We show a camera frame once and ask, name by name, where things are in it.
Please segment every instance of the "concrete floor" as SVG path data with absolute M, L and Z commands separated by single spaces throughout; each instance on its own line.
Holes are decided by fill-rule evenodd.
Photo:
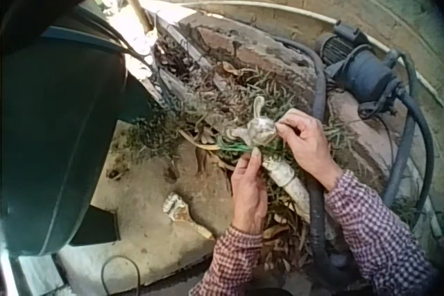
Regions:
M 119 123 L 116 131 L 124 127 L 124 123 Z M 58 253 L 77 295 L 105 294 L 101 266 L 116 254 L 134 260 L 142 283 L 149 284 L 212 251 L 212 241 L 186 223 L 173 223 L 163 213 L 162 203 L 171 191 L 177 191 L 185 199 L 196 222 L 216 235 L 223 233 L 231 221 L 232 199 L 222 171 L 208 163 L 206 174 L 197 175 L 195 150 L 190 143 L 183 143 L 178 149 L 180 177 L 175 184 L 164 176 L 165 159 L 133 164 L 120 180 L 108 179 L 105 172 L 116 154 L 108 154 L 92 204 L 117 211 L 121 241 L 84 247 L 67 245 Z M 107 266 L 105 280 L 111 293 L 130 290 L 136 285 L 136 272 L 130 263 L 117 259 Z

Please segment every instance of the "hand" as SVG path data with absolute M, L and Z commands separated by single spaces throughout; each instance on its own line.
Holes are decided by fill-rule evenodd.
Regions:
M 304 112 L 290 109 L 276 124 L 277 133 L 288 143 L 301 168 L 311 173 L 328 191 L 343 170 L 333 160 L 322 123 Z
M 262 164 L 259 148 L 244 154 L 231 177 L 234 200 L 232 226 L 247 234 L 261 234 L 267 210 L 265 182 L 260 177 Z

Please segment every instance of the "fingernail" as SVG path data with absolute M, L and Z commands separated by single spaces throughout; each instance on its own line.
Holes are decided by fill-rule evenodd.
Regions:
M 251 156 L 252 157 L 260 157 L 261 156 L 261 151 L 258 147 L 254 147 L 253 151 L 251 152 Z

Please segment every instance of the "person's left hand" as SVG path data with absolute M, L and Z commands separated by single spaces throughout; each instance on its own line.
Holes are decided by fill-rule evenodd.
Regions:
M 232 226 L 247 234 L 261 234 L 267 210 L 266 186 L 260 177 L 262 164 L 259 148 L 244 154 L 231 177 L 234 200 Z

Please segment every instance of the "red checkered shirt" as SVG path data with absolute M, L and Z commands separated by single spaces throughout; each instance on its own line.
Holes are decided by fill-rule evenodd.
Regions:
M 434 269 L 409 228 L 353 172 L 342 175 L 326 203 L 343 228 L 362 277 L 378 295 L 421 295 L 430 286 Z M 214 247 L 209 270 L 189 294 L 243 295 L 261 245 L 260 235 L 228 228 Z

